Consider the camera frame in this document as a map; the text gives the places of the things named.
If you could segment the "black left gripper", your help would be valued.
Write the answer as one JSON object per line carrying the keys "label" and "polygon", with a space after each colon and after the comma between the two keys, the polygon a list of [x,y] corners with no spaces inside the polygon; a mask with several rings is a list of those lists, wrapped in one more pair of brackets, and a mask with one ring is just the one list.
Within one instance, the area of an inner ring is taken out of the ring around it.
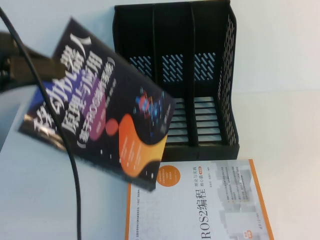
{"label": "black left gripper", "polygon": [[[57,59],[31,52],[31,62],[41,80],[63,78],[63,64]],[[8,32],[0,32],[0,85],[29,86],[34,75],[16,42]]]}

